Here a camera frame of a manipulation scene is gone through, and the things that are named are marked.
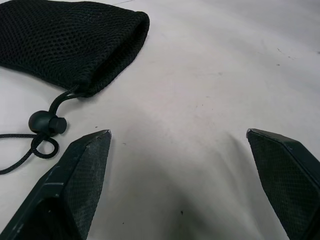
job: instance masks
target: black mesh bag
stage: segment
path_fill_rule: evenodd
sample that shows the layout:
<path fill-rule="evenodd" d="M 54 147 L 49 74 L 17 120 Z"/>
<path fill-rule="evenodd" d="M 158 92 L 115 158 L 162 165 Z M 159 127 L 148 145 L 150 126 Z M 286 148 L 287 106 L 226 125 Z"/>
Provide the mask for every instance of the black mesh bag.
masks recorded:
<path fill-rule="evenodd" d="M 290 240 L 320 239 L 320 162 L 298 141 L 249 129 L 263 190 Z"/>
<path fill-rule="evenodd" d="M 11 0 L 0 4 L 0 66 L 34 75 L 65 88 L 49 111 L 29 120 L 36 134 L 1 134 L 1 138 L 33 138 L 30 150 L 6 174 L 31 154 L 49 159 L 67 121 L 57 117 L 59 105 L 69 99 L 91 97 L 106 87 L 136 58 L 149 30 L 149 17 L 97 2 Z M 50 154 L 37 150 L 42 141 L 53 144 Z"/>
<path fill-rule="evenodd" d="M 111 133 L 74 141 L 34 186 L 1 240 L 85 240 L 102 191 Z"/>

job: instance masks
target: black drawstring cord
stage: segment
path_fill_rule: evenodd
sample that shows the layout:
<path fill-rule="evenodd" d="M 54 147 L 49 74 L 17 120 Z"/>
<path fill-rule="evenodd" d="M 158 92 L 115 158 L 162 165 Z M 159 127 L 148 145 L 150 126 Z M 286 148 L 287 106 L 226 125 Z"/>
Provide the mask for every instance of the black drawstring cord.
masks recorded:
<path fill-rule="evenodd" d="M 63 103 L 66 100 L 75 99 L 75 98 L 84 96 L 83 93 L 70 95 L 72 92 L 76 91 L 78 88 L 79 86 L 76 85 L 70 90 L 59 95 L 52 102 L 48 113 L 55 116 L 57 113 L 58 107 L 60 106 L 61 103 Z M 6 169 L 0 170 L 0 175 L 7 174 L 15 170 L 16 168 L 18 168 L 31 156 L 32 153 L 39 158 L 50 159 L 50 158 L 53 158 L 58 153 L 58 150 L 59 150 L 59 144 L 57 143 L 57 141 L 51 138 L 47 133 L 42 131 L 37 132 L 37 134 L 0 134 L 0 139 L 7 139 L 7 138 L 25 138 L 25 139 L 31 138 L 32 142 L 31 142 L 30 150 L 15 164 L 13 164 L 12 166 Z M 37 150 L 37 147 L 40 145 L 40 143 L 42 143 L 42 141 L 47 141 L 53 145 L 54 149 L 51 153 L 43 154 Z"/>

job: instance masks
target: drawstring bag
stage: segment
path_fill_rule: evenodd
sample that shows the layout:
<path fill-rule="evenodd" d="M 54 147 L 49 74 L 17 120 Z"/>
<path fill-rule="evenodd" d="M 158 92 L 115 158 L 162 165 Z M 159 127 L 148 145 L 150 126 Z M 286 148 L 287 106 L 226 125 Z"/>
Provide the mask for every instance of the drawstring bag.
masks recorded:
<path fill-rule="evenodd" d="M 49 159 L 58 150 L 51 137 L 67 128 L 57 117 L 59 105 L 69 99 L 88 98 L 111 83 L 141 50 L 149 30 L 149 17 L 97 2 L 11 0 L 0 4 L 0 66 L 36 76 L 67 91 L 49 111 L 29 120 L 36 134 L 2 134 L 0 138 L 33 138 L 31 148 L 6 174 L 33 153 Z M 42 141 L 53 144 L 50 154 L 38 152 Z"/>

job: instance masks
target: white surface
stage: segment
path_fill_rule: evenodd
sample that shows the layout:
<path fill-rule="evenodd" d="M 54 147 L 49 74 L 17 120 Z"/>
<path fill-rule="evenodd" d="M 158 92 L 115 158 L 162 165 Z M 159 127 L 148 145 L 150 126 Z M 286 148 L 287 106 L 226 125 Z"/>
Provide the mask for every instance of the white surface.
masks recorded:
<path fill-rule="evenodd" d="M 144 48 L 101 93 L 62 104 L 58 115 L 70 128 L 56 138 L 58 156 L 32 157 L 0 176 L 0 229 L 72 141 L 111 129 L 89 240 L 288 239 L 262 190 L 246 130 L 297 139 L 320 159 L 317 0 L 118 6 L 149 14 Z M 30 115 L 62 92 L 4 68 L 0 78 L 2 133 L 29 133 Z M 29 144 L 0 141 L 0 167 Z"/>

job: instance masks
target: white tabletop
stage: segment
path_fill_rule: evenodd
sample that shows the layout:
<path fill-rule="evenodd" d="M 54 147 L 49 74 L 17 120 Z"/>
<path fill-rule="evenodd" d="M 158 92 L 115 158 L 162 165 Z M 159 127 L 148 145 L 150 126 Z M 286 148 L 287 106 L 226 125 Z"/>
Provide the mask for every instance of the white tabletop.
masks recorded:
<path fill-rule="evenodd" d="M 89 240 L 288 239 L 262 189 L 246 131 L 299 140 L 320 159 L 318 1 L 100 2 L 146 12 L 145 45 L 99 94 L 60 106 L 69 129 L 56 137 L 55 158 L 33 156 L 0 176 L 0 231 L 72 141 L 110 129 Z M 62 92 L 0 68 L 0 132 L 29 133 L 30 115 Z M 0 168 L 29 147 L 29 139 L 1 140 Z"/>

